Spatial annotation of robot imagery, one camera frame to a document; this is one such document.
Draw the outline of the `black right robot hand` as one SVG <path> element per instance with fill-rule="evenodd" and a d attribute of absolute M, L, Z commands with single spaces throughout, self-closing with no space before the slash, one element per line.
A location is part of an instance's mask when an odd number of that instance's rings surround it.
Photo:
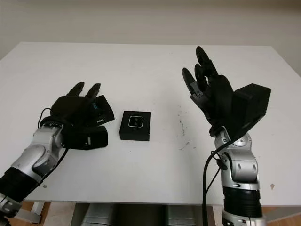
<path fill-rule="evenodd" d="M 207 53 L 196 48 L 198 63 L 194 67 L 195 77 L 187 68 L 182 69 L 184 82 L 190 92 L 190 98 L 204 113 L 211 128 L 212 137 L 225 126 L 231 112 L 233 89 L 224 75 L 220 75 Z"/>

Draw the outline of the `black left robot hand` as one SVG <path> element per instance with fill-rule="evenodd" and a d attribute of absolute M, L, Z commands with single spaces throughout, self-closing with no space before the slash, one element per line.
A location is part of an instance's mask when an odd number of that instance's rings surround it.
<path fill-rule="evenodd" d="M 66 95 L 59 97 L 51 107 L 50 116 L 65 125 L 82 126 L 98 113 L 96 98 L 101 84 L 94 84 L 86 95 L 81 96 L 85 83 L 77 83 Z"/>

